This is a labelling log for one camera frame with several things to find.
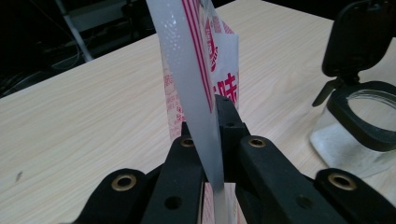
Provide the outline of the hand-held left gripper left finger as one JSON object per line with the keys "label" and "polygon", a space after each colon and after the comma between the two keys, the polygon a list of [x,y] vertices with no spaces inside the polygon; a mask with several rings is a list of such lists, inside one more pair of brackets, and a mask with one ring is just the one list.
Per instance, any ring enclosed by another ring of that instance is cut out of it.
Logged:
{"label": "hand-held left gripper left finger", "polygon": [[156,180],[141,224],[200,224],[205,172],[187,123]]}

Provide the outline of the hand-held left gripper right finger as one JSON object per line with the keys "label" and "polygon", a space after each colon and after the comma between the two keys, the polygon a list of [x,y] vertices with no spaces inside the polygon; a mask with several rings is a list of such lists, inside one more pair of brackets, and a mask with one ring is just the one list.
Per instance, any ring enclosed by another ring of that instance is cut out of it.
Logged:
{"label": "hand-held left gripper right finger", "polygon": [[216,105],[225,180],[248,224],[347,224],[269,139],[249,133],[230,99]]}

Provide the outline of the clear pink-printed plastic bag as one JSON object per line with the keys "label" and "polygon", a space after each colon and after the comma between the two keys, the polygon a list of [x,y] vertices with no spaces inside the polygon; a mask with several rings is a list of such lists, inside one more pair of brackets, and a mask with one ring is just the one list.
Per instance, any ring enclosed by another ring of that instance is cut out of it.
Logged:
{"label": "clear pink-printed plastic bag", "polygon": [[204,166],[215,224],[236,221],[224,189],[215,96],[239,103],[239,36],[218,15],[212,0],[147,0],[158,34],[172,137],[185,121]]}

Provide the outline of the clear jar with black lid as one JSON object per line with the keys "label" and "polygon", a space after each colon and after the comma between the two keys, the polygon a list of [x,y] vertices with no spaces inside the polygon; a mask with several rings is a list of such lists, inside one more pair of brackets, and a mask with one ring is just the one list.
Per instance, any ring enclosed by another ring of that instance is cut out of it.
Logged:
{"label": "clear jar with black lid", "polygon": [[328,81],[313,102],[325,105],[310,143],[331,168],[360,178],[396,164],[396,86],[361,82],[396,32],[396,0],[359,0],[336,16],[322,63]]}

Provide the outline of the white-legged desk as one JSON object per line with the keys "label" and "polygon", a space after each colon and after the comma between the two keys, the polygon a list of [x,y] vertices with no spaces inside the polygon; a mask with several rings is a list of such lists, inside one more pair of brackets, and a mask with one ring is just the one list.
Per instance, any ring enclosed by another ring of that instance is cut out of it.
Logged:
{"label": "white-legged desk", "polygon": [[93,57],[87,49],[80,33],[105,23],[121,19],[123,17],[121,8],[126,3],[125,0],[102,0],[85,7],[67,10],[63,0],[54,1],[60,9],[86,62],[92,61]]}

